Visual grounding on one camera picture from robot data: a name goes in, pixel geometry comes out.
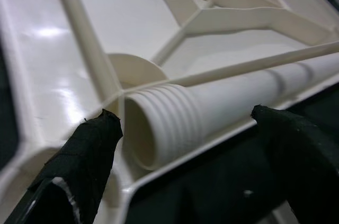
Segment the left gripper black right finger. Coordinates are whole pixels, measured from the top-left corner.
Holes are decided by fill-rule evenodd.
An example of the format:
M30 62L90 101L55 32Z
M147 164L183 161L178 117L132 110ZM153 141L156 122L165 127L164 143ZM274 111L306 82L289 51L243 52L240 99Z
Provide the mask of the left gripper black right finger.
M339 224L339 145L306 118L256 105L265 153L300 224Z

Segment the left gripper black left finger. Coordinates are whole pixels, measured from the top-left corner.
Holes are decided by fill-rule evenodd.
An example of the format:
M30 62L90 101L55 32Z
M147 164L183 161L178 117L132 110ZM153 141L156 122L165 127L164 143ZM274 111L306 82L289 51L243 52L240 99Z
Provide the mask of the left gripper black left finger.
M81 123L4 224L93 224L122 136L120 119L106 109Z

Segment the white plastic table leg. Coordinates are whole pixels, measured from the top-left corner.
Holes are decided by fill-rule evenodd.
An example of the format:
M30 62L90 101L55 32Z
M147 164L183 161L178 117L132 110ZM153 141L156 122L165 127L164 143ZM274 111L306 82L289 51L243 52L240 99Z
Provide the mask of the white plastic table leg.
M206 139L272 104L339 73L339 53L184 87L162 84L124 101L124 142L136 163L156 170L204 145Z

